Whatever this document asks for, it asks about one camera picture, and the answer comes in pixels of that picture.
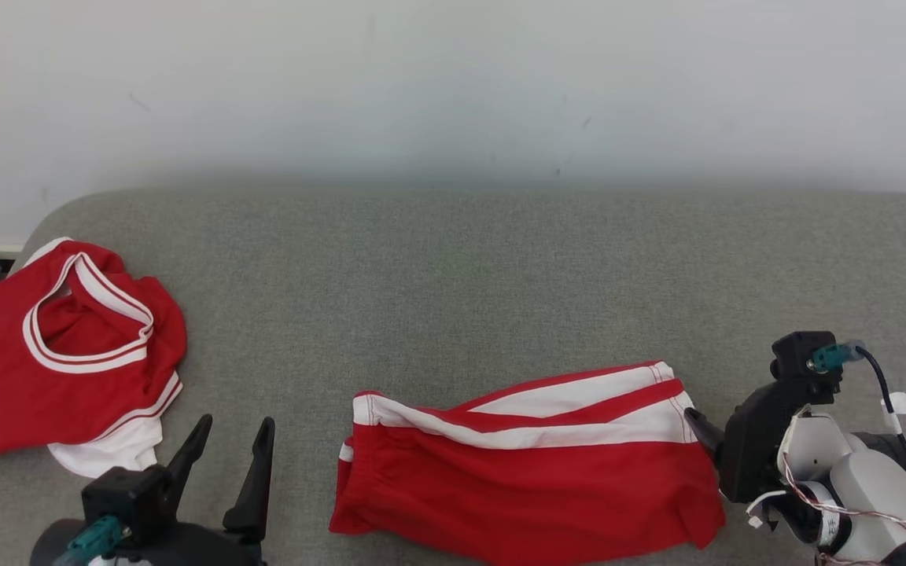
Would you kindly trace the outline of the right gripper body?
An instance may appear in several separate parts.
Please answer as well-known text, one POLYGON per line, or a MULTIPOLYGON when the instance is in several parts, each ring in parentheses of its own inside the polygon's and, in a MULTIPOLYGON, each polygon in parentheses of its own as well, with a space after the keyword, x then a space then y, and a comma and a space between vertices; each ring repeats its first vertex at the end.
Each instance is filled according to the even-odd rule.
POLYGON ((791 418, 805 404, 803 384, 770 383, 756 390, 727 419, 720 452, 719 486, 726 499, 749 504, 783 481, 774 463, 791 418))

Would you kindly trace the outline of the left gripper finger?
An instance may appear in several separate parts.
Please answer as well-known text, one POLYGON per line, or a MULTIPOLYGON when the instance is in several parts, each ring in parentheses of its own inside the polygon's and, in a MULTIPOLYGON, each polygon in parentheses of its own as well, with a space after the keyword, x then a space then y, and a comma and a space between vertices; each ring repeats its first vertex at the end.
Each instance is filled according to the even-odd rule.
POLYGON ((208 441, 209 434, 211 434, 212 424, 213 416, 211 414, 202 416, 168 465, 163 467, 163 504, 180 504, 187 480, 190 478, 192 466, 204 454, 206 441, 208 441))
POLYGON ((274 463, 274 419, 265 417, 252 445, 252 461, 236 505, 224 513, 223 530, 240 543, 262 543, 267 531, 274 463))

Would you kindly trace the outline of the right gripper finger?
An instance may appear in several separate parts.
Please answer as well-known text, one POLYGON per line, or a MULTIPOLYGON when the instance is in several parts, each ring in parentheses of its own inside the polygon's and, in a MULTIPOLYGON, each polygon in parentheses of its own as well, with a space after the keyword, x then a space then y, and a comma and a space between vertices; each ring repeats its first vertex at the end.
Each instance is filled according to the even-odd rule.
POLYGON ((725 442, 724 431, 709 421, 704 413, 695 408, 684 408, 683 418, 689 424, 694 437, 697 437, 702 448, 707 452, 709 459, 712 460, 714 465, 718 465, 722 458, 725 442))

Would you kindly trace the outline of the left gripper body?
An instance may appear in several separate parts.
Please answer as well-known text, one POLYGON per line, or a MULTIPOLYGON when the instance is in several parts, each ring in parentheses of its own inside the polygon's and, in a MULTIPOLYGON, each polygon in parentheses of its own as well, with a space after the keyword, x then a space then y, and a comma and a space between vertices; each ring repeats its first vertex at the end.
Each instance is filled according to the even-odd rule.
POLYGON ((85 560, 65 558, 69 543, 85 530, 83 520, 53 522, 37 538, 29 566, 267 566, 258 546, 242 545, 219 531, 192 523, 174 524, 148 545, 133 546, 126 541, 85 560))

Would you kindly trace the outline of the red white striped shorts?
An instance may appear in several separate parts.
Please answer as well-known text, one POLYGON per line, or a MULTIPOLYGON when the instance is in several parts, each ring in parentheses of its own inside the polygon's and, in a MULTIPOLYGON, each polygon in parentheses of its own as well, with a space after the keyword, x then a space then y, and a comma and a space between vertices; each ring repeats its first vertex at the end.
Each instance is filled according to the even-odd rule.
POLYGON ((725 511, 691 407, 663 361, 543 377, 450 409, 364 391, 330 531, 389 531, 494 566, 705 548, 725 511))

